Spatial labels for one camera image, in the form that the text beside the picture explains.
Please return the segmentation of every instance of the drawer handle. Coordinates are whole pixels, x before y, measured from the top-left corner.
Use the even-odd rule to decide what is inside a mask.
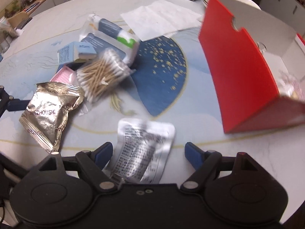
[[[294,7],[294,10],[293,10],[293,12],[292,12],[293,14],[295,13],[295,11],[296,11],[297,8],[298,8],[298,6],[295,6],[295,7]]]

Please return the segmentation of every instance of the screw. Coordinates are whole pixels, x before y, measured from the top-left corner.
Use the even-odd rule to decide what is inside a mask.
[[[144,193],[144,191],[142,191],[142,190],[138,190],[138,191],[136,192],[136,194],[138,194],[138,195],[144,195],[145,193]]]
[[[101,189],[112,189],[112,188],[114,188],[114,183],[113,182],[101,182],[100,188]]]
[[[194,181],[186,181],[183,186],[187,189],[194,189],[197,188],[199,185]]]

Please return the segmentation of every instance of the red box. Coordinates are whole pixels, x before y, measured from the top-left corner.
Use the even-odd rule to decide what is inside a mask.
[[[305,54],[295,37],[294,29],[264,11],[235,0],[209,0],[199,41],[225,133],[305,122],[305,103],[280,94],[274,72],[256,44],[263,42],[268,52],[281,58],[289,74],[301,80]]]

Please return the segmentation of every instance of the white marble table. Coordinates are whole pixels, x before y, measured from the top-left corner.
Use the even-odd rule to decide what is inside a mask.
[[[96,13],[112,22],[122,23],[121,13],[136,9],[139,6],[149,5],[153,1],[155,0],[72,0],[53,7],[38,14],[26,25],[24,33],[12,43],[9,50],[4,54],[2,63],[24,49],[32,49],[31,46],[38,42],[43,43],[46,39],[78,30],[88,14]],[[197,2],[189,0],[167,1],[187,7],[200,14],[204,12],[204,6],[200,0]],[[161,182],[174,182],[181,185],[192,174],[194,170],[184,158],[183,149],[186,142],[192,141],[203,150],[213,149],[221,152],[224,156],[235,156],[237,152],[244,151],[261,164],[288,192],[289,203],[281,222],[285,222],[305,200],[305,176],[303,174],[305,169],[305,125],[284,130],[224,135],[221,123],[210,124],[210,121],[214,121],[210,118],[210,115],[193,114],[183,117],[177,114],[176,120],[169,120],[166,113],[163,114],[161,121],[168,121],[174,125],[175,123],[189,124],[194,126],[196,130],[189,132],[186,126],[185,131],[177,132]],[[27,142],[30,139],[20,144],[14,140],[4,139],[3,131],[6,134],[12,134],[10,135],[12,139],[17,140],[19,137],[18,134],[14,135],[13,132],[5,129],[7,123],[10,123],[10,120],[5,119],[5,122],[2,120],[0,123],[1,152],[25,167],[38,163],[46,156],[46,152],[42,148],[33,145],[32,141]],[[67,139],[65,139],[63,145],[62,155],[74,155],[80,150],[80,147],[67,147],[65,145],[69,140],[77,145],[79,138],[72,135],[77,133],[77,128],[80,127],[74,126],[67,129]],[[92,136],[99,136],[98,139],[101,141],[105,140],[103,132],[91,130],[89,133],[92,133]],[[115,145],[115,132],[109,132],[107,140]],[[83,145],[87,149],[93,148],[90,143]]]

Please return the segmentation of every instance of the gold wrapper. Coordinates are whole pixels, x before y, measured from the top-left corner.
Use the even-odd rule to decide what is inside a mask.
[[[19,121],[48,153],[58,151],[68,112],[77,108],[83,98],[81,87],[58,82],[38,83]]]

